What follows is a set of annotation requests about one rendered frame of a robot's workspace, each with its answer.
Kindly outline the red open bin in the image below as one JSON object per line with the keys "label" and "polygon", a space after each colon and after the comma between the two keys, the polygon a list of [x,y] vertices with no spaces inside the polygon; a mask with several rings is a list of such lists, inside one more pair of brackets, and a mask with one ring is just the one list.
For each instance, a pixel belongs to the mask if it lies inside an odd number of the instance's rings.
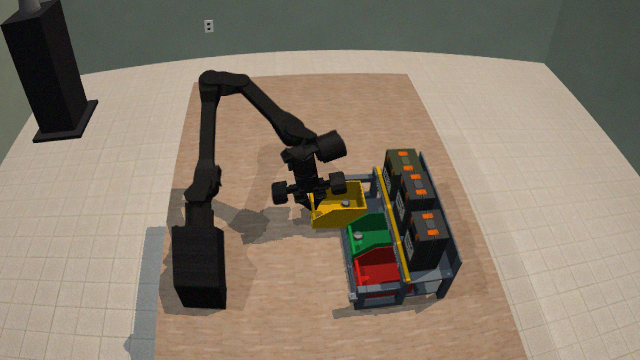
{"label": "red open bin", "polygon": [[[358,264],[359,263],[359,264]],[[360,267],[360,269],[359,269]],[[399,282],[400,275],[392,246],[376,247],[353,260],[353,273],[357,286]],[[398,278],[398,279],[395,279]],[[358,283],[357,283],[358,281]],[[395,292],[396,293],[396,292]],[[366,298],[395,295],[395,293],[366,295]]]}

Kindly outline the yellow flat bar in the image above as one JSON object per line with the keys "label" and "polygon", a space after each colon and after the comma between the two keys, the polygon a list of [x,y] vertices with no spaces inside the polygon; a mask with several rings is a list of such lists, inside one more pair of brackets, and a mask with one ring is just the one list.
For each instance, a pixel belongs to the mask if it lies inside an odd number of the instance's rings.
{"label": "yellow flat bar", "polygon": [[384,183],[384,180],[383,180],[383,177],[382,177],[382,173],[381,173],[380,167],[376,167],[376,171],[377,171],[377,174],[378,174],[378,178],[379,178],[379,181],[380,181],[381,189],[382,189],[383,196],[384,196],[385,203],[386,203],[386,207],[387,207],[387,210],[388,210],[390,222],[391,222],[391,225],[392,225],[392,229],[393,229],[393,233],[394,233],[397,249],[398,249],[398,252],[399,252],[399,256],[400,256],[400,260],[401,260],[401,264],[402,264],[402,268],[403,268],[403,272],[404,272],[405,281],[406,281],[406,283],[410,283],[411,280],[410,280],[410,276],[409,276],[409,272],[408,272],[408,268],[407,268],[407,264],[406,264],[406,260],[405,260],[405,256],[404,256],[404,252],[403,252],[403,249],[402,249],[399,233],[398,233],[398,230],[397,230],[396,222],[395,222],[395,219],[394,219],[393,211],[392,211],[392,208],[391,208],[391,204],[390,204],[390,201],[389,201],[389,197],[388,197],[388,194],[387,194],[387,190],[386,190],[386,187],[385,187],[385,183]]}

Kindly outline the green open bin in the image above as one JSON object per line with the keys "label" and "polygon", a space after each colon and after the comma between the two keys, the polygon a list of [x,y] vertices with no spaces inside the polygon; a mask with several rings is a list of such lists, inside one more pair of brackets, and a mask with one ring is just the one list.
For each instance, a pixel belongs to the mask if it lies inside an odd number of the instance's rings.
{"label": "green open bin", "polygon": [[[362,233],[361,240],[355,240],[353,238],[353,234],[356,231]],[[374,249],[375,247],[392,246],[384,212],[367,213],[359,217],[358,219],[348,223],[346,236],[351,263],[353,263],[354,258]]]}

